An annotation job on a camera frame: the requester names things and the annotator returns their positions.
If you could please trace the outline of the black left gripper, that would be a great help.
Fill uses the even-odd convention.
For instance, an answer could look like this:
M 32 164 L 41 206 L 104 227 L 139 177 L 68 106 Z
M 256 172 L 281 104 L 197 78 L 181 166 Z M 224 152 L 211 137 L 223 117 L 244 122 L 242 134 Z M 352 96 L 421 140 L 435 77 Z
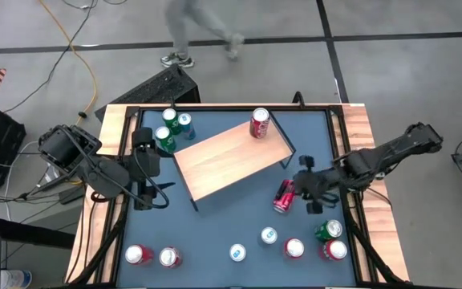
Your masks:
M 160 175 L 160 156 L 154 149 L 134 149 L 129 160 L 129 173 L 133 181 L 144 182 L 149 177 L 158 177 Z M 162 191 L 175 182 L 154 184 L 156 191 Z M 138 193 L 139 201 L 134 201 L 135 210 L 151 210 L 154 195 L 150 193 Z

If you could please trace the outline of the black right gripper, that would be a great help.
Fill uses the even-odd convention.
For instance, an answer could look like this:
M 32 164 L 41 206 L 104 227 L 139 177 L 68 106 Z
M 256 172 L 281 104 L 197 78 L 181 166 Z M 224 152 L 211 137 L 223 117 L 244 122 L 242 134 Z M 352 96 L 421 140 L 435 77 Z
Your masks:
M 308 214 L 321 214 L 323 208 L 335 208 L 340 196 L 332 193 L 340 184 L 340 175 L 334 168 L 313 172 L 300 170 L 294 180 L 286 180 L 285 195 L 290 198 L 300 196 L 306 202 Z

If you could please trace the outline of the red soda can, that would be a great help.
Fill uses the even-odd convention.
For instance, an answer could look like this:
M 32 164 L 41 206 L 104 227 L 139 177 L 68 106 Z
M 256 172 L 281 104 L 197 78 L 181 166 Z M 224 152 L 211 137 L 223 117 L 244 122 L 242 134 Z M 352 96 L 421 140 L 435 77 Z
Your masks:
M 183 261 L 180 252 L 173 246 L 166 246 L 159 254 L 159 261 L 163 267 L 177 268 Z
M 288 258 L 301 258 L 305 252 L 305 247 L 300 239 L 288 238 L 284 241 L 283 250 Z
M 274 209 L 281 214 L 286 214 L 294 201 L 294 198 L 285 195 L 285 188 L 286 180 L 281 183 L 273 200 Z
M 132 265 L 144 265 L 154 259 L 154 251 L 149 247 L 134 244 L 126 249 L 124 257 Z

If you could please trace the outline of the blue silver Red Bull can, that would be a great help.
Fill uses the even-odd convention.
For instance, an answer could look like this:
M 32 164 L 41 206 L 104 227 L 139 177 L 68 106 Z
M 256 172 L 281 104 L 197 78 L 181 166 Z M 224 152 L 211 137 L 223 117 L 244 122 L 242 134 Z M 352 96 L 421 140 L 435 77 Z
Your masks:
M 237 263 L 243 261 L 246 257 L 246 248 L 240 243 L 233 244 L 229 249 L 229 257 Z
M 260 232 L 260 242 L 262 245 L 273 245 L 277 239 L 278 233 L 273 227 L 267 226 Z
M 181 133 L 187 140 L 192 140 L 196 137 L 195 128 L 193 126 L 192 117 L 188 113 L 181 113 L 178 116 L 178 123 Z

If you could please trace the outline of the red Coca-Cola can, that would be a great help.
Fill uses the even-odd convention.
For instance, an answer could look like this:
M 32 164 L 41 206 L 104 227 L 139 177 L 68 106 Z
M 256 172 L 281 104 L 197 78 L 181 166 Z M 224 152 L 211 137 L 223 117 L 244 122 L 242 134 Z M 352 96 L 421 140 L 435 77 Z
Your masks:
M 256 108 L 250 118 L 249 132 L 251 136 L 263 138 L 270 124 L 270 113 L 265 108 Z

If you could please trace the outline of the green soda can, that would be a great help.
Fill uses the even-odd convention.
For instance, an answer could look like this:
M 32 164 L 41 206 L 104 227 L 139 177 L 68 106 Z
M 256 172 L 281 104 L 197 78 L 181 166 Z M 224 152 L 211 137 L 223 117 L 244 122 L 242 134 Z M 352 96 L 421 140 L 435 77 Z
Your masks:
M 342 223 L 335 219 L 326 220 L 323 224 L 314 229 L 316 239 L 322 242 L 339 238 L 342 232 Z

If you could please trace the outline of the green Sprite can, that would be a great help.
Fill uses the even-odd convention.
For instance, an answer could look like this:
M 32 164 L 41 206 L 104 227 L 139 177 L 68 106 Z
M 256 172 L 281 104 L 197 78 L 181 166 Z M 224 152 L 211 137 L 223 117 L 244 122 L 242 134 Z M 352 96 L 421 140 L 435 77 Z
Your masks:
M 161 126 L 155 131 L 155 138 L 160 143 L 161 148 L 167 153 L 174 153 L 176 150 L 176 142 L 170 129 Z
M 166 108 L 162 112 L 162 119 L 165 123 L 165 126 L 171 131 L 173 135 L 180 134 L 180 125 L 178 121 L 177 111 L 173 108 Z

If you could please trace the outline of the red Fanta can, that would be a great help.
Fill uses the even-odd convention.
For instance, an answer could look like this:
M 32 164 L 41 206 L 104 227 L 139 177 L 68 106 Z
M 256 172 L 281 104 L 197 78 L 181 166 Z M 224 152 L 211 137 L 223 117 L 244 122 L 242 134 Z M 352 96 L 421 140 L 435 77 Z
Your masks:
M 341 261 L 347 256 L 348 250 L 344 242 L 337 239 L 328 240 L 322 245 L 321 255 L 323 258 Z

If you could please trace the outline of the black power brick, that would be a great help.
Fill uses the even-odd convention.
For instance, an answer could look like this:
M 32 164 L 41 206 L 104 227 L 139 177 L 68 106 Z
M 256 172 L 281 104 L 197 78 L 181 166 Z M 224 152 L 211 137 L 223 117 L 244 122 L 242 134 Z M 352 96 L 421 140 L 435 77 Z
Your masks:
M 66 189 L 63 192 L 59 193 L 59 202 L 62 205 L 71 203 L 83 197 L 85 195 L 85 191 L 86 189 L 83 185 L 78 185 L 75 187 L 71 187 L 70 189 Z

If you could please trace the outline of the person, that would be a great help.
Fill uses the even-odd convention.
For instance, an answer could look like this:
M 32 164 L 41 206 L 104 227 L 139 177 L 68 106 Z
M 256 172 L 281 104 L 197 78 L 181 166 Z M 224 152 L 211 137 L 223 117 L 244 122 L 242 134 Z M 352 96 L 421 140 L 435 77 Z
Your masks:
M 186 34 L 186 18 L 191 18 L 198 26 L 208 30 L 225 42 L 224 48 L 229 59 L 235 60 L 245 38 L 231 31 L 222 20 L 200 0 L 170 0 L 165 9 L 168 31 L 172 36 L 173 51 L 160 59 L 164 67 L 177 65 L 182 68 L 194 66 L 188 53 L 189 40 Z

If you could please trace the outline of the wooden shelf black metal frame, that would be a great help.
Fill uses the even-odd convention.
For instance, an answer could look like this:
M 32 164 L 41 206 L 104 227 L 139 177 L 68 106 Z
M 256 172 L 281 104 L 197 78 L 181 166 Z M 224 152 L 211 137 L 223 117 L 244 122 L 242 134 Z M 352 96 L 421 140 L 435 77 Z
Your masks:
M 174 153 L 174 160 L 190 194 L 197 202 L 278 162 L 286 168 L 296 152 L 274 114 L 269 112 L 266 135 L 257 139 L 249 121 Z

